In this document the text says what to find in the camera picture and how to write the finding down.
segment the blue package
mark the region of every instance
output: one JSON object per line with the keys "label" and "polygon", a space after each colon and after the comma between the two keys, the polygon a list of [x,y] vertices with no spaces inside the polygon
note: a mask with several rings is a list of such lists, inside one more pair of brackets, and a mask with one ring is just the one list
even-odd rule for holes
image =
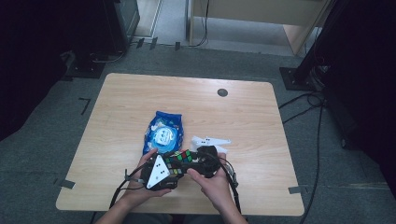
{"label": "blue package", "polygon": [[159,154],[178,151],[183,142],[183,134],[181,114],[157,111],[146,130],[143,155],[155,147],[158,148]]}

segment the table top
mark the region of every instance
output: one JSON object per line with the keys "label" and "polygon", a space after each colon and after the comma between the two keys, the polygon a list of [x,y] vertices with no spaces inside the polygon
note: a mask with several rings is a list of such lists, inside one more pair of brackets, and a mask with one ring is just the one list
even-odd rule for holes
{"label": "table top", "polygon": [[[228,95],[218,95],[225,89]],[[267,82],[109,74],[82,135],[56,206],[106,211],[117,186],[142,156],[144,134],[157,110],[182,114],[184,141],[231,139],[227,160],[237,173],[244,215],[299,216],[304,212],[273,87]],[[171,193],[136,212],[217,214],[200,186],[185,175]]]}

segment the white triangular marker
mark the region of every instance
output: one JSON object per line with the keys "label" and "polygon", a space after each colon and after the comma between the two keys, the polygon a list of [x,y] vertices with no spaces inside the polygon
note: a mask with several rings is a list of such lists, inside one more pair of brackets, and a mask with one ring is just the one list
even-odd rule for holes
{"label": "white triangular marker", "polygon": [[148,189],[151,189],[151,187],[158,184],[169,175],[169,170],[163,161],[163,157],[158,155],[157,159],[155,160],[154,167],[152,168],[151,175],[148,179]]}

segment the person's arm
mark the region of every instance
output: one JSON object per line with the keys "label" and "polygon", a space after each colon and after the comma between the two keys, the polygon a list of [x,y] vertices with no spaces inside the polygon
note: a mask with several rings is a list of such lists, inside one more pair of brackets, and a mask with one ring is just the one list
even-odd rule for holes
{"label": "person's arm", "polygon": [[225,223],[247,223],[233,202],[226,174],[221,168],[212,178],[204,178],[194,169],[187,170],[187,173],[202,187],[201,191],[213,203]]}
{"label": "person's arm", "polygon": [[[152,149],[144,155],[140,159],[137,167],[143,165],[155,152],[157,152],[157,149]],[[133,176],[135,179],[138,179],[139,177],[140,171]],[[162,189],[158,191],[152,191],[145,188],[138,189],[140,187],[143,187],[142,184],[130,181],[128,189],[125,190],[120,199],[96,222],[96,224],[122,223],[133,208],[147,201],[149,198],[162,197],[164,194],[171,192],[170,189]]]}

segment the person's hand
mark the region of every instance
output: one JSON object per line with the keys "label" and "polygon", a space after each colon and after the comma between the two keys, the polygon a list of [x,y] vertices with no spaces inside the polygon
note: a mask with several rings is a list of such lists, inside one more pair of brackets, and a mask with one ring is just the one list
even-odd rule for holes
{"label": "person's hand", "polygon": [[[225,154],[219,153],[219,157],[224,159],[221,163],[225,163]],[[205,178],[191,168],[187,173],[202,187],[201,192],[209,198],[217,210],[220,211],[225,204],[233,203],[226,174],[221,168],[212,178]]]}
{"label": "person's hand", "polygon": [[[151,156],[157,152],[157,149],[150,150],[146,155],[144,155],[137,167],[143,165]],[[141,171],[138,171],[134,176],[133,179],[140,178]],[[142,204],[143,202],[147,201],[149,198],[152,197],[162,197],[164,194],[171,192],[170,189],[162,189],[157,191],[152,191],[145,189],[141,183],[137,183],[131,180],[128,184],[128,189],[125,190],[124,194],[120,198],[120,201],[126,202],[131,209]]]}

